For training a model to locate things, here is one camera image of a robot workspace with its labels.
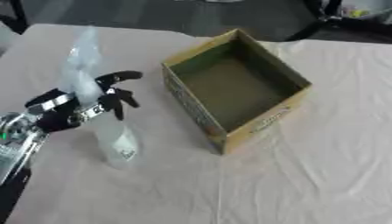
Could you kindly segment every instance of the spray bottle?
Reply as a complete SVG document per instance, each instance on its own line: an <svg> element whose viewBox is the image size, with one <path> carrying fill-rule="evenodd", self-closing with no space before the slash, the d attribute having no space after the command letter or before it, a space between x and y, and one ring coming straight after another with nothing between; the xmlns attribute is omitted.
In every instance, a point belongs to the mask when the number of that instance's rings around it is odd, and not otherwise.
<svg viewBox="0 0 392 224"><path fill-rule="evenodd" d="M73 46L59 84L59 90L75 93L81 109L91 108L106 94L92 76L100 62L101 55L95 29L90 27L81 34ZM125 122L119 121L114 113L103 113L89 121L88 126L94 132L111 166L121 169L139 152L139 142L133 131Z"/></svg>

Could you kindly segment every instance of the black robotic finger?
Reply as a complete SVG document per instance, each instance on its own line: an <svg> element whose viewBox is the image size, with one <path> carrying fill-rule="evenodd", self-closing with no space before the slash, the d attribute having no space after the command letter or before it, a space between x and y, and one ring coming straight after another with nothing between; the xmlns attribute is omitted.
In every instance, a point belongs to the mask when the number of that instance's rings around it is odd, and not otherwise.
<svg viewBox="0 0 392 224"><path fill-rule="evenodd" d="M105 94L98 99L98 102L103 106L106 111L110 111L111 109L115 112L115 117L118 120L122 121L123 117L123 105L120 102L120 98L114 92L113 94Z"/></svg>
<svg viewBox="0 0 392 224"><path fill-rule="evenodd" d="M36 104L40 104L40 103L44 103L47 101L50 101L52 99L55 99L61 95L64 95L65 93L62 91L59 91L57 88L54 88L42 95L39 95L31 100L29 100L24 106L26 108L29 108L32 105L36 105Z"/></svg>
<svg viewBox="0 0 392 224"><path fill-rule="evenodd" d="M133 93L128 90L123 90L120 88L116 88L115 91L120 99L126 103L128 103L133 108L140 107L140 104L133 98Z"/></svg>
<svg viewBox="0 0 392 224"><path fill-rule="evenodd" d="M101 89L106 92L110 86L116 84L117 82L126 80L137 80L142 78L143 74L137 71L121 71L116 73L109 73L102 75L95 79L95 81L100 85Z"/></svg>

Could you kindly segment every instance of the bottle label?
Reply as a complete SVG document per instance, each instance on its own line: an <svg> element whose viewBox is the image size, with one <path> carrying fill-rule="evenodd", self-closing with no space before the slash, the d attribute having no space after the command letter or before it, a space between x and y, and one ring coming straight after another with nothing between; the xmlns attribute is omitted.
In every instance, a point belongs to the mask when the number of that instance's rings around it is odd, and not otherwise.
<svg viewBox="0 0 392 224"><path fill-rule="evenodd" d="M125 130L124 133L115 141L113 147L127 161L130 161L137 154L137 141Z"/></svg>

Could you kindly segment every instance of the background object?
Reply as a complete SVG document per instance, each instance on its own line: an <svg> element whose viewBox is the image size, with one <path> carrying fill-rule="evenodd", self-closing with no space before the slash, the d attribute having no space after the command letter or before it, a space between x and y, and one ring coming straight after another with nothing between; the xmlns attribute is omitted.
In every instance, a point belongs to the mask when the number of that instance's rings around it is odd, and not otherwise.
<svg viewBox="0 0 392 224"><path fill-rule="evenodd" d="M13 17L0 15L0 21L9 26L14 32L23 33L29 26L21 0L2 0L1 4L9 4Z"/></svg>
<svg viewBox="0 0 392 224"><path fill-rule="evenodd" d="M340 28L350 32L368 33L379 39L392 39L392 25L369 19L361 20L340 16L342 0L330 0L324 5L319 0L304 0L304 3L317 21L292 35L287 41L307 39L319 30L328 27Z"/></svg>

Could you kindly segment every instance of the chair leg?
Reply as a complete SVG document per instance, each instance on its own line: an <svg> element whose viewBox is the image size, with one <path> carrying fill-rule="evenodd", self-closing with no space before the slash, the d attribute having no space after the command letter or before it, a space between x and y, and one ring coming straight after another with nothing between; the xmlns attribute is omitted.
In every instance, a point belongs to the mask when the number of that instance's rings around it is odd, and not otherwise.
<svg viewBox="0 0 392 224"><path fill-rule="evenodd" d="M291 37L287 38L286 41L296 41L301 39L307 39L314 33L318 32L321 28L326 26L323 22L314 22L313 24L308 25L302 31L297 32L296 34L292 35Z"/></svg>
<svg viewBox="0 0 392 224"><path fill-rule="evenodd" d="M27 17L25 15L25 10L23 8L21 0L10 0L10 5L14 10L17 21L19 22L18 32L24 32L29 26L27 22Z"/></svg>

